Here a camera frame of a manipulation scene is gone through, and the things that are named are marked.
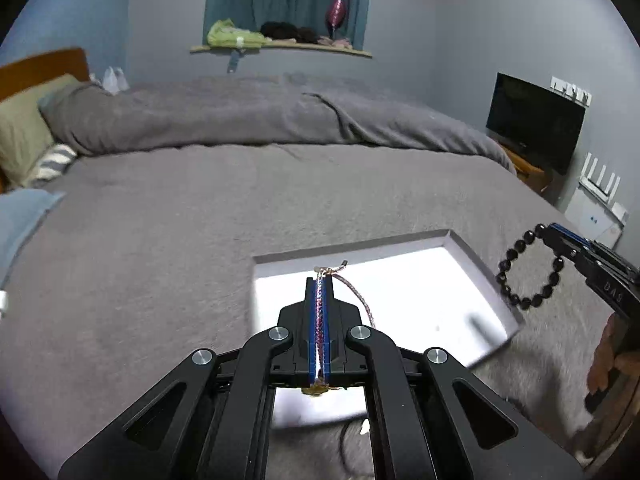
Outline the right hand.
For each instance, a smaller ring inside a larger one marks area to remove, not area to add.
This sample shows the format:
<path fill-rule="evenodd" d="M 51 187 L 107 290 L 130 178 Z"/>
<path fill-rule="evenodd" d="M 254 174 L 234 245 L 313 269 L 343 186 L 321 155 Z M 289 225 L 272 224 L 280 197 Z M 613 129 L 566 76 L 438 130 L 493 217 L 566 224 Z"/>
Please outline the right hand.
<path fill-rule="evenodd" d="M 587 376 L 587 388 L 590 394 L 608 388 L 608 373 L 618 370 L 624 375 L 638 378 L 640 358 L 638 351 L 629 351 L 614 356 L 613 335 L 616 328 L 622 326 L 622 319 L 615 313 L 608 318 L 600 342 L 594 350 L 593 361 Z"/>

